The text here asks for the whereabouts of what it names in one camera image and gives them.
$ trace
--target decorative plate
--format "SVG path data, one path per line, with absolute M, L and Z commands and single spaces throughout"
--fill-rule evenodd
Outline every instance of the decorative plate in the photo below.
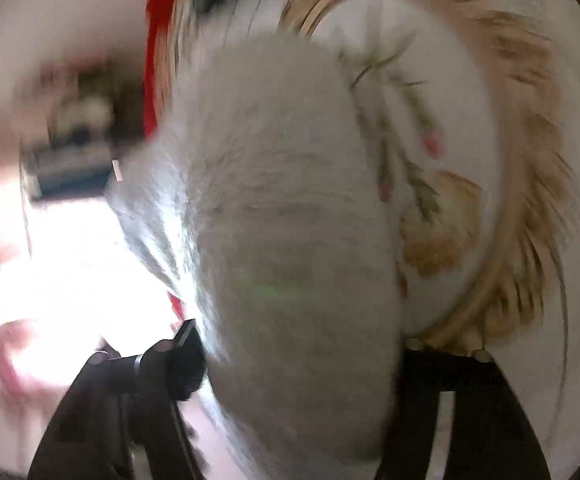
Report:
M 407 332 L 492 352 L 553 477 L 568 478 L 580 464 L 580 7 L 228 0 L 198 20 L 178 0 L 157 95 L 216 49 L 277 28 L 330 49 L 349 76 Z

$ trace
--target fuzzy cloth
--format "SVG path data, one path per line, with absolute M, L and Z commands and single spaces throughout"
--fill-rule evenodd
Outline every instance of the fuzzy cloth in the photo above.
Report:
M 345 78 L 276 34 L 179 86 L 109 202 L 145 266 L 184 299 L 192 286 L 206 406 L 251 480 L 371 478 L 401 318 Z

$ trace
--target yellow flower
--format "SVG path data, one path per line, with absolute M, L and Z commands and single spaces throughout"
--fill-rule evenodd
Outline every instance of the yellow flower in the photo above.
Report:
M 404 258 L 420 276 L 428 277 L 460 265 L 476 245 L 480 228 L 481 188 L 451 171 L 435 171 L 423 180 L 433 190 L 435 208 L 417 204 L 401 216 Z

